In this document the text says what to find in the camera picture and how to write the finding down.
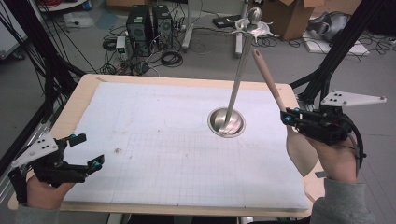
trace robotic arm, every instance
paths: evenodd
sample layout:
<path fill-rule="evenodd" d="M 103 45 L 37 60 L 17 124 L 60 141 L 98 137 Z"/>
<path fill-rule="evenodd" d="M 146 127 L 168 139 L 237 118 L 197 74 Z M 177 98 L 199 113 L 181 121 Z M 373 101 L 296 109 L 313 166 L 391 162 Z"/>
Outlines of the robotic arm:
<path fill-rule="evenodd" d="M 366 154 L 363 152 L 363 142 L 358 128 L 349 116 L 343 113 L 342 107 L 378 104 L 386 101 L 385 97 L 332 91 L 320 102 L 319 109 L 304 111 L 299 108 L 286 108 L 286 112 L 280 112 L 280 118 L 283 124 L 294 127 L 300 134 L 329 146 L 349 138 L 356 151 L 358 173 Z"/>
<path fill-rule="evenodd" d="M 78 136 L 70 135 L 66 138 L 55 140 L 50 133 L 43 134 L 29 148 L 26 149 L 11 166 L 14 169 L 9 172 L 8 178 L 17 194 L 19 203 L 26 203 L 26 174 L 33 169 L 38 180 L 47 182 L 53 187 L 59 187 L 62 183 L 84 183 L 85 178 L 102 169 L 105 156 L 101 155 L 87 162 L 87 165 L 74 165 L 64 161 L 64 151 L 69 145 L 73 147 L 87 140 L 84 133 Z"/>

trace white bracket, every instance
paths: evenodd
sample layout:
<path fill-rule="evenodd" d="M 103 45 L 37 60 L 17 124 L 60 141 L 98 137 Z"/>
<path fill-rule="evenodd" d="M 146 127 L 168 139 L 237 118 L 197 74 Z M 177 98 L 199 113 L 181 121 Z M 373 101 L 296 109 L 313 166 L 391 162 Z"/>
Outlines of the white bracket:
<path fill-rule="evenodd" d="M 332 91 L 321 102 L 321 105 L 332 106 L 353 106 L 353 105 L 372 105 L 385 103 L 385 96 L 369 96 L 344 91 Z"/>
<path fill-rule="evenodd" d="M 52 135 L 50 133 L 44 133 L 15 161 L 13 161 L 11 166 L 13 168 L 19 167 L 29 161 L 37 160 L 38 158 L 46 156 L 56 150 L 58 150 L 58 145 L 55 143 Z"/>

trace white paper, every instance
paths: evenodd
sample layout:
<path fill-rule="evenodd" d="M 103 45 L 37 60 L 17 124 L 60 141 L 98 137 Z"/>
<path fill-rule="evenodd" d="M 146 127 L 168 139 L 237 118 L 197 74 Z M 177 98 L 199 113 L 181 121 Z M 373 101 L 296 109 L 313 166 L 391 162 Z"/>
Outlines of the white paper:
<path fill-rule="evenodd" d="M 286 128 L 269 91 L 240 90 L 234 109 L 245 131 L 222 138 L 209 113 L 231 90 L 101 83 L 68 147 L 72 164 L 105 154 L 102 170 L 67 201 L 307 209 L 302 179 L 286 151 Z"/>

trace sleeve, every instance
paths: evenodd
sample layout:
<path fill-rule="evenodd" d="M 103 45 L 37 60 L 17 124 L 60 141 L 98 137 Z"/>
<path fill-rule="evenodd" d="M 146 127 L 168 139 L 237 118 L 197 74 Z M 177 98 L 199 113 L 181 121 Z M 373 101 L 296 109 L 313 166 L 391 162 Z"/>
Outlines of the sleeve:
<path fill-rule="evenodd" d="M 20 204 L 15 217 L 15 224 L 58 224 L 58 215 L 59 209 L 38 209 Z"/>
<path fill-rule="evenodd" d="M 375 223 L 375 216 L 366 208 L 364 187 L 325 179 L 325 196 L 315 201 L 310 224 Z"/>

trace metal rod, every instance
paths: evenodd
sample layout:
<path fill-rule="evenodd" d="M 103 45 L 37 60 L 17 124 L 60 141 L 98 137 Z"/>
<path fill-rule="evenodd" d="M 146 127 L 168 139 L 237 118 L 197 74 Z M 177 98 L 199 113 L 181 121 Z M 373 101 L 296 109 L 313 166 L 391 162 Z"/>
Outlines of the metal rod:
<path fill-rule="evenodd" d="M 231 94 L 230 103 L 228 104 L 227 114 L 225 115 L 224 125 L 226 126 L 230 121 L 231 114 L 233 113 L 233 105 L 235 104 L 236 95 L 238 94 L 239 84 L 241 84 L 241 79 L 243 72 L 245 70 L 245 65 L 248 60 L 248 53 L 250 52 L 251 41 L 253 40 L 252 35 L 247 35 L 245 38 L 245 44 L 242 49 L 241 59 L 239 60 L 238 70 L 236 71 L 235 81 L 233 83 L 233 93 Z"/>

